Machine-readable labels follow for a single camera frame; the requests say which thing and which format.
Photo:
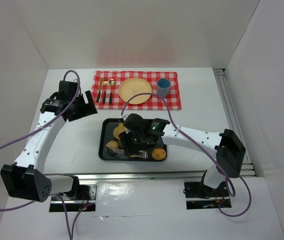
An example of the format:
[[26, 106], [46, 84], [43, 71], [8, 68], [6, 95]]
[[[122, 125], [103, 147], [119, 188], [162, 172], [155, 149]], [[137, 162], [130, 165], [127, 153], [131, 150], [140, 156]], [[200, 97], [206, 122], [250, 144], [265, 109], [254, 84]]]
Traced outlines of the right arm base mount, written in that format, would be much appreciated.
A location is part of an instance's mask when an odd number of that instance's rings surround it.
[[231, 208], [231, 200], [225, 182], [217, 189], [202, 185], [200, 182], [184, 182], [183, 193], [187, 210]]

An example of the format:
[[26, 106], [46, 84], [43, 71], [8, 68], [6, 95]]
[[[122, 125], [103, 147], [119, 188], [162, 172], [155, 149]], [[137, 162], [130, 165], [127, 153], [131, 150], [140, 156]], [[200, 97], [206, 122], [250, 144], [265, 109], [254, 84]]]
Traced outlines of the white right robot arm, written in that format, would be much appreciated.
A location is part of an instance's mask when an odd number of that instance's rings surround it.
[[202, 177], [202, 185], [216, 189], [222, 182], [240, 176], [246, 148], [235, 132], [200, 131], [182, 127], [166, 119], [144, 119], [131, 113], [102, 129], [101, 148], [120, 161], [163, 161], [168, 146], [205, 153], [213, 161]]

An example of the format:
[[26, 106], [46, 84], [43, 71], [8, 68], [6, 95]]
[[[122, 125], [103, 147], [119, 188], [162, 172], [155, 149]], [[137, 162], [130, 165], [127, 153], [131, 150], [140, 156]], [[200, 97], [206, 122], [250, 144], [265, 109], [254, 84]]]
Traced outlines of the aluminium rail right side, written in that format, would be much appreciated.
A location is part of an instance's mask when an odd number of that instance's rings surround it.
[[256, 177], [255, 168], [251, 160], [246, 141], [240, 126], [239, 118], [235, 109], [234, 101], [232, 99], [229, 86], [225, 77], [224, 69], [213, 69], [219, 93], [222, 99], [223, 107], [226, 113], [227, 121], [230, 129], [232, 129], [239, 137], [243, 145], [246, 147], [246, 153], [243, 160], [241, 176], [243, 177]]

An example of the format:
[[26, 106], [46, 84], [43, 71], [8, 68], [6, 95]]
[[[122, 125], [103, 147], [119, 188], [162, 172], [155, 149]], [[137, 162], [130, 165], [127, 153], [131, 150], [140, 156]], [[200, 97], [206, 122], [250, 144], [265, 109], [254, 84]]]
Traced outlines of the flat brown bread slice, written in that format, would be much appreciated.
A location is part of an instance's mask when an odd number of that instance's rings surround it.
[[113, 130], [113, 136], [116, 140], [120, 140], [119, 135], [124, 132], [126, 132], [125, 126], [123, 123], [119, 123], [118, 126]]

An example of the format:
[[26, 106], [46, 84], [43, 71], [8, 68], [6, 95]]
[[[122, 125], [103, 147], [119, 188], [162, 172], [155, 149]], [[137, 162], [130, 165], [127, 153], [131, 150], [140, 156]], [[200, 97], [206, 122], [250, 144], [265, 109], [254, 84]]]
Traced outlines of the small round tan muffin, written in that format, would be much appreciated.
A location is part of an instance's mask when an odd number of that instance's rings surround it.
[[112, 140], [112, 141], [109, 141], [109, 142], [105, 145], [105, 147], [118, 149], [118, 148], [119, 148], [119, 145], [118, 145], [118, 142]]

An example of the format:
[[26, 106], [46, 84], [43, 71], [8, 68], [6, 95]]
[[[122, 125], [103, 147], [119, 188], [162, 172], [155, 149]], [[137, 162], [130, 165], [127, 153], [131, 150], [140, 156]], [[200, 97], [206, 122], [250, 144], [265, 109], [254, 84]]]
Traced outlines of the blue cup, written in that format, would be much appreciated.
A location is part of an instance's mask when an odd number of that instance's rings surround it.
[[170, 91], [171, 82], [167, 78], [157, 80], [157, 95], [165, 98]]

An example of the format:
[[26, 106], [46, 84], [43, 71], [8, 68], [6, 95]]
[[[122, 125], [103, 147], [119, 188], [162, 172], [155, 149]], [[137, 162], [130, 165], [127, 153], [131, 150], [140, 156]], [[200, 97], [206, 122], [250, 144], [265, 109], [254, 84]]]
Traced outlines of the yellow plate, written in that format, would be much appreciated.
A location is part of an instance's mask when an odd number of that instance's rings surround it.
[[149, 98], [149, 93], [152, 93], [151, 85], [142, 78], [129, 78], [126, 79], [123, 83], [119, 86], [119, 96], [124, 102], [128, 102], [128, 100], [140, 93], [148, 93], [145, 95], [139, 95], [132, 99], [129, 103], [132, 105], [139, 105], [145, 103]]

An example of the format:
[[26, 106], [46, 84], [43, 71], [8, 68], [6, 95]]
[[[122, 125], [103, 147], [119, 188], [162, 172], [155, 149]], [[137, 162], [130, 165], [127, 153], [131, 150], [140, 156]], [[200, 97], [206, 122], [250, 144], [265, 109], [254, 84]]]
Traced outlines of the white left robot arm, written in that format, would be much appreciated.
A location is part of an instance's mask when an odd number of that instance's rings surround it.
[[41, 108], [36, 134], [30, 137], [13, 164], [5, 164], [0, 175], [13, 198], [44, 202], [50, 195], [64, 193], [75, 198], [79, 179], [70, 174], [47, 177], [44, 165], [53, 142], [66, 122], [96, 114], [90, 91], [81, 94], [77, 83], [60, 81], [59, 90], [46, 99]]

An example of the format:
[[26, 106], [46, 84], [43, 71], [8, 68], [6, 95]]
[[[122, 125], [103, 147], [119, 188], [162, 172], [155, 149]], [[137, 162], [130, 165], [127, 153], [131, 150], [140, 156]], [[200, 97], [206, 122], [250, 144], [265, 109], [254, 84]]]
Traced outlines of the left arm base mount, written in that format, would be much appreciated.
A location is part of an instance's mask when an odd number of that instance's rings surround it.
[[[97, 184], [81, 184], [76, 196], [65, 193], [60, 194], [68, 212], [94, 212], [96, 210]], [[62, 201], [57, 196], [52, 196], [49, 206], [50, 213], [64, 212]]]

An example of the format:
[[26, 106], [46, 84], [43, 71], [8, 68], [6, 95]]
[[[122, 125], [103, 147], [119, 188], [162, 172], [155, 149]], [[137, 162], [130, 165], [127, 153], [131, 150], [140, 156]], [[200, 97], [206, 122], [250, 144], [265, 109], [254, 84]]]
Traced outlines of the small golden bread roll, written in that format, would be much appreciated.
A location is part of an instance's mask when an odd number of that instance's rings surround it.
[[156, 148], [152, 151], [152, 158], [156, 161], [162, 161], [166, 158], [166, 151], [162, 148]]

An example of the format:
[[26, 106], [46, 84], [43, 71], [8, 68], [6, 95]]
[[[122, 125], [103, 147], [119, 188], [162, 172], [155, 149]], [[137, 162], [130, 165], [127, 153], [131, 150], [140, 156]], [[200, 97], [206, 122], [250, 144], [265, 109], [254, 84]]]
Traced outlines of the black baking tray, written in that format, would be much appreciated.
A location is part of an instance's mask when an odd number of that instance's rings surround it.
[[[127, 157], [124, 154], [120, 153], [114, 153], [114, 154], [109, 154], [106, 151], [106, 144], [110, 141], [117, 141], [117, 139], [113, 136], [113, 131], [114, 129], [120, 124], [120, 119], [119, 118], [107, 118], [104, 120], [102, 123], [102, 130], [101, 130], [101, 135], [100, 135], [100, 143], [99, 143], [99, 150], [98, 150], [98, 155], [100, 159], [104, 161], [118, 161], [118, 162], [156, 162], [152, 158], [152, 151], [154, 149], [163, 149], [166, 154], [168, 153], [167, 151], [167, 146], [163, 143], [161, 139], [158, 140], [156, 145], [149, 147], [147, 149], [147, 154], [148, 158], [141, 158], [141, 157]], [[166, 159], [167, 156], [164, 157], [163, 160], [160, 160], [159, 162], [162, 162]]]

